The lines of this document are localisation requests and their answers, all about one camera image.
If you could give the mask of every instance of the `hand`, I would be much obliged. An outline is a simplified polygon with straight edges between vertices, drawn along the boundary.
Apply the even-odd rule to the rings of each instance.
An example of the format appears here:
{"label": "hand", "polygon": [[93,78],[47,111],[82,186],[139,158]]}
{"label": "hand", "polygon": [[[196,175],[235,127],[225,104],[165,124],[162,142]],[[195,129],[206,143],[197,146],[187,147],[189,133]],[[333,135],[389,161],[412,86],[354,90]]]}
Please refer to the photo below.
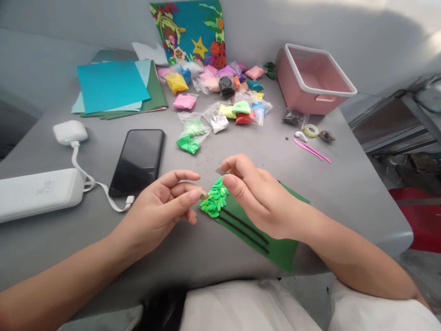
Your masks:
{"label": "hand", "polygon": [[186,218],[197,221],[191,206],[201,194],[208,194],[199,186],[181,180],[197,181],[201,177],[190,170],[173,170],[145,188],[127,215],[109,235],[113,242],[123,244],[140,259],[153,251],[170,233],[175,224]]}
{"label": "hand", "polygon": [[302,239],[308,204],[293,197],[269,172],[256,168],[244,154],[225,159],[222,179],[250,220],[274,239]]}

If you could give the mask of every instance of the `white cable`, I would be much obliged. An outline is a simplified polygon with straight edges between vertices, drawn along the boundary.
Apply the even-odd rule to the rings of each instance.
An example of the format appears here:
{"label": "white cable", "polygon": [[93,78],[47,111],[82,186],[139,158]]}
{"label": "white cable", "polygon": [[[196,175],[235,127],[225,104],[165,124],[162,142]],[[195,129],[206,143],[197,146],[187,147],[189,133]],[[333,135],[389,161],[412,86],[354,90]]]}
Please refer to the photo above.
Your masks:
{"label": "white cable", "polygon": [[78,149],[79,149],[79,142],[78,141],[74,141],[71,143],[71,146],[73,148],[73,154],[72,154],[72,164],[73,166],[87,179],[89,179],[88,182],[85,182],[86,186],[90,186],[89,188],[85,188],[83,190],[83,192],[89,192],[91,189],[93,189],[97,184],[100,185],[102,187],[102,189],[104,190],[104,193],[106,193],[107,199],[109,200],[110,206],[112,206],[112,208],[117,211],[117,212],[124,212],[126,210],[128,210],[131,205],[133,204],[133,202],[135,201],[135,196],[134,195],[129,195],[125,201],[126,205],[124,207],[124,209],[119,208],[116,204],[115,201],[109,196],[109,188],[107,187],[106,184],[97,182],[91,175],[89,175],[87,172],[85,172],[78,164],[77,162],[77,156],[78,156]]}

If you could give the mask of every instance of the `tape roll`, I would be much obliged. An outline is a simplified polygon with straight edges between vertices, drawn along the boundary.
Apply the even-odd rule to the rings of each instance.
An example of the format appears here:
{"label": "tape roll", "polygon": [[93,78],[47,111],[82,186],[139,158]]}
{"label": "tape roll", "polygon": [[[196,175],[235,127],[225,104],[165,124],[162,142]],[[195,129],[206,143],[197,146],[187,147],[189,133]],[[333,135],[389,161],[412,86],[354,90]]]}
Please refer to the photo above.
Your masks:
{"label": "tape roll", "polygon": [[318,128],[313,124],[307,124],[304,127],[305,133],[311,138],[315,138],[320,133]]}

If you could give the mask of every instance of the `pink storage bin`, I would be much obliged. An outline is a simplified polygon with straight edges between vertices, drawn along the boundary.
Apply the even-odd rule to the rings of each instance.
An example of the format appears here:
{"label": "pink storage bin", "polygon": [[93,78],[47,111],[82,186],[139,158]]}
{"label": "pink storage bin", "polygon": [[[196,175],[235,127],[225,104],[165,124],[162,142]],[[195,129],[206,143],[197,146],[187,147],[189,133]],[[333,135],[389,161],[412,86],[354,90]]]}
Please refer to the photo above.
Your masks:
{"label": "pink storage bin", "polygon": [[327,51],[286,44],[277,79],[289,109],[326,115],[357,89]]}

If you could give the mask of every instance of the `phone screen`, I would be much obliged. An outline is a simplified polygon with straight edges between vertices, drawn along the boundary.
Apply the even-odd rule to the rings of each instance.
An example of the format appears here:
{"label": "phone screen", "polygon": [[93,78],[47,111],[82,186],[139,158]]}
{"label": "phone screen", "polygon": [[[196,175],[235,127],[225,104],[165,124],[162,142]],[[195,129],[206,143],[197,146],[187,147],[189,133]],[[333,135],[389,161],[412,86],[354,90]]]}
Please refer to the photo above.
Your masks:
{"label": "phone screen", "polygon": [[111,197],[137,195],[158,178],[162,130],[130,130],[110,184]]}

